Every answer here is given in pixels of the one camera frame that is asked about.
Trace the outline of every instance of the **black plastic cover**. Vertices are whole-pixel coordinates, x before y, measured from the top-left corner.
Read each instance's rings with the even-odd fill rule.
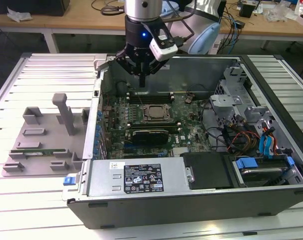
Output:
[[[191,190],[239,188],[227,152],[188,152],[182,155],[185,167],[192,169]]]

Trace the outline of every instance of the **motherboard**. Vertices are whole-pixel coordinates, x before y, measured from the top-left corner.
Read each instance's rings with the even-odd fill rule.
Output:
[[[186,103],[183,93],[104,96],[106,158],[179,157],[210,151],[200,122],[204,101]]]

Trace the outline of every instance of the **wooden desk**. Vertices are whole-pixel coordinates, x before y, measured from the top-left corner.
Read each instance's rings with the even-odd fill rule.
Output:
[[[303,41],[303,26],[288,19],[287,22],[267,22],[262,14],[252,14],[251,18],[239,17],[239,11],[229,8],[235,0],[228,0],[227,7],[236,20],[245,23],[239,38],[248,40],[283,40]],[[92,0],[70,0],[70,6],[64,16],[32,15],[33,20],[17,23],[6,15],[0,15],[0,27],[5,32],[42,33],[45,36],[49,51],[58,53],[54,34],[87,34],[87,35],[124,35],[124,15],[103,16],[91,7]],[[98,0],[96,8],[104,6]],[[230,26],[222,21],[219,38],[228,34]]]

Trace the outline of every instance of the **blue latch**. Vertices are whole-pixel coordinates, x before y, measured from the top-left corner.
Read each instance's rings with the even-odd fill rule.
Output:
[[[63,178],[63,183],[64,186],[72,186],[76,185],[76,177],[75,176],[65,176]]]
[[[253,157],[242,157],[236,161],[237,167],[239,169],[250,169],[250,168],[257,168],[257,162]]]
[[[295,165],[295,161],[291,156],[287,157],[287,162],[289,163],[290,166],[294,166]]]
[[[264,154],[269,159],[273,158],[273,156],[270,154],[270,147],[272,145],[272,138],[270,136],[265,136],[264,134],[261,135],[260,141],[259,141],[259,152],[261,154]]]

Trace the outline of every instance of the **screw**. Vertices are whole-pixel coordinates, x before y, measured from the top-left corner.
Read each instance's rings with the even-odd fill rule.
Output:
[[[141,3],[141,5],[142,5],[142,7],[143,7],[143,8],[147,8],[147,6],[148,6],[148,2],[143,1],[143,2]]]

